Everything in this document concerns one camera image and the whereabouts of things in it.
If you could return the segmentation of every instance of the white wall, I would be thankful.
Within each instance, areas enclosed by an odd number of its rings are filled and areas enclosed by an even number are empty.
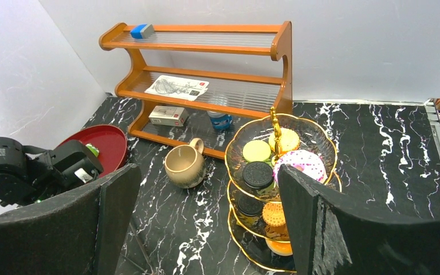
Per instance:
[[[54,148],[104,99],[37,0],[0,0],[0,136]]]
[[[114,94],[117,83],[129,72],[131,62],[123,49],[104,51],[99,38],[119,22],[147,22],[147,11],[138,1],[40,0],[70,45],[106,92]],[[144,51],[147,62],[173,66],[167,52]]]
[[[281,24],[291,20],[296,99],[440,97],[440,1],[40,1],[108,92],[129,68],[124,50],[123,56],[100,53],[97,46],[99,36],[117,22]],[[261,62],[244,56],[177,52],[172,58],[176,66],[208,70],[278,74],[280,68],[268,58]]]

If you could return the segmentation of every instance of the small white box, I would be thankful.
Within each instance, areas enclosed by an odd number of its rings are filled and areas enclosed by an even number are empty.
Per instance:
[[[183,126],[188,118],[188,112],[181,107],[156,106],[149,115],[152,124]]]

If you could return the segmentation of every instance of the gold stand handle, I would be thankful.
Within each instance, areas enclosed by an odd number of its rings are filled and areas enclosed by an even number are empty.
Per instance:
[[[281,127],[279,126],[279,119],[277,119],[276,109],[270,107],[270,119],[272,120],[272,127],[274,128],[274,161],[276,162],[281,157]]]

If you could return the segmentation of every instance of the orange wooden shelf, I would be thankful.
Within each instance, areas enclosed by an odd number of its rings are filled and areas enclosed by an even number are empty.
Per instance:
[[[123,48],[131,57],[131,70],[116,87],[118,96],[143,101],[141,113],[129,127],[131,135],[171,146],[186,144],[142,131],[152,109],[160,104],[252,119],[269,115],[271,106],[276,107],[279,113],[292,113],[291,22],[286,21],[282,25],[155,25],[154,34],[141,40],[131,37],[130,31],[134,27],[119,23],[99,40],[102,49]],[[148,66],[140,49],[270,56],[273,61],[282,59],[284,66],[282,77]],[[208,81],[208,90],[195,101],[145,93],[163,74]],[[227,98],[227,106],[209,103],[217,96]],[[205,154],[223,158],[224,152],[208,148]]]

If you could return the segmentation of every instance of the pink donut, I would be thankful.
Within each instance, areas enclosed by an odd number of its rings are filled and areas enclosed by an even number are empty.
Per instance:
[[[274,166],[274,180],[276,183],[277,173],[281,168],[281,164],[290,164],[295,168],[300,168],[303,173],[321,183],[323,183],[326,178],[326,169],[325,165],[323,165],[323,161],[316,154],[306,150],[287,152],[279,158]]]

